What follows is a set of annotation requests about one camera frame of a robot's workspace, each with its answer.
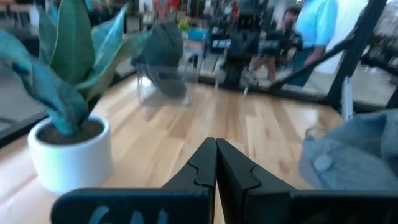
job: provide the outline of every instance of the man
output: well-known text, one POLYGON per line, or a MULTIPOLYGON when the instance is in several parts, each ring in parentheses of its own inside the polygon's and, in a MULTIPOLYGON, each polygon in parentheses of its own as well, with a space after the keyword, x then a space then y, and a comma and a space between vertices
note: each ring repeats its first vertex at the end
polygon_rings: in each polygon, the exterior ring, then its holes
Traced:
MULTIPOLYGON (((305 0, 296 22, 296 32, 303 37, 304 45, 303 50, 294 56, 293 72, 310 65, 323 55, 335 32, 337 11, 336 0, 305 0)), ((288 84, 303 87, 312 71, 288 84)))
MULTIPOLYGON (((293 22, 295 24, 299 14, 300 14, 300 8, 297 7, 290 7, 285 11, 284 18, 282 21, 282 29, 285 29, 286 25, 288 23, 293 22)), ((267 79, 270 82, 275 82, 276 79, 276 62, 277 62, 277 56, 279 56, 279 52, 266 52, 266 48, 264 48, 263 45, 261 45, 261 42, 259 44, 259 50, 257 53, 257 58, 253 60, 253 63, 251 67, 249 68, 250 70, 254 70, 256 72, 258 69, 260 69, 263 65, 267 67, 268 70, 268 77, 267 79)))

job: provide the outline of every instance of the potted plant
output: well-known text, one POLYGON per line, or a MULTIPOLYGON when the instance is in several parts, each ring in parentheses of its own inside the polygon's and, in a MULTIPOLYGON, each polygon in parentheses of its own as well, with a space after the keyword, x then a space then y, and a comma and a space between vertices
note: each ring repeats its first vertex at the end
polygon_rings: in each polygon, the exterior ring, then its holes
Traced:
POLYGON ((90 113, 118 63, 140 55, 149 36, 123 37, 125 13, 123 7, 91 30, 82 0, 62 1, 56 21, 39 9, 39 59, 0 30, 0 58, 49 115, 32 128, 28 144, 39 179, 51 192, 98 186, 112 171, 109 124, 90 113))

